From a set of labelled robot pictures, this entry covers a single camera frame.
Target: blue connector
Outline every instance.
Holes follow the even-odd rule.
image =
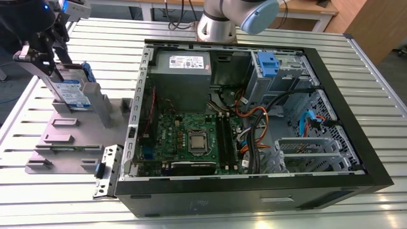
[[[144,146],[141,148],[141,153],[144,155],[145,160],[153,160],[153,151],[155,151],[153,147],[151,147],[151,146]]]
[[[275,77],[280,69],[280,61],[272,52],[257,52],[257,60],[263,70],[263,77]]]
[[[322,122],[323,120],[316,118],[316,115],[313,113],[313,111],[305,111],[299,118],[299,136],[304,135],[304,124],[305,124],[305,117],[307,115],[309,115],[311,120],[316,121],[316,122]]]
[[[88,78],[88,81],[95,83],[96,82],[96,79],[95,79],[95,76],[93,76],[93,73],[92,73],[92,68],[91,68],[91,65],[87,63],[87,61],[84,61],[81,63],[81,67],[87,73],[87,78]]]

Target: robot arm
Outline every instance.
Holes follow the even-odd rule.
[[[51,89],[55,100],[64,102],[55,92],[52,82],[64,78],[55,63],[55,53],[64,64],[72,64],[68,55],[69,41],[65,23],[68,11],[73,17],[89,17],[91,8],[83,0],[61,1],[61,10],[52,10],[48,0],[0,0],[0,24],[20,42],[13,60],[33,75],[39,76]]]
[[[197,36],[205,42],[233,42],[235,26],[248,34],[257,34],[269,26],[277,12],[277,0],[207,0]]]

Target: white desk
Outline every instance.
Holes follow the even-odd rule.
[[[144,39],[195,40],[167,23],[89,19],[69,28],[69,55],[84,60],[109,98],[132,97]],[[136,219],[117,200],[93,201],[93,175],[29,175],[24,165],[52,114],[35,77],[0,130],[0,227],[85,229],[347,229],[407,225],[407,110],[352,40],[340,34],[267,30],[239,43],[312,47],[350,104],[395,185],[320,210]]]

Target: metal bracket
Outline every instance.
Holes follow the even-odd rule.
[[[101,161],[96,166],[96,189],[93,199],[116,199],[115,189],[119,178],[121,156],[121,145],[105,147]]]

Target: label sticker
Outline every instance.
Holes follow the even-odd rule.
[[[244,104],[248,103],[248,100],[247,100],[244,97],[241,97],[240,101],[241,101],[241,103],[244,103]]]
[[[171,56],[169,68],[204,69],[203,56]]]
[[[80,87],[77,80],[64,80],[61,83],[55,83],[55,89],[69,106],[77,108],[89,107],[89,99],[84,96]]]
[[[241,161],[241,167],[248,168],[248,161],[245,161],[245,160]]]

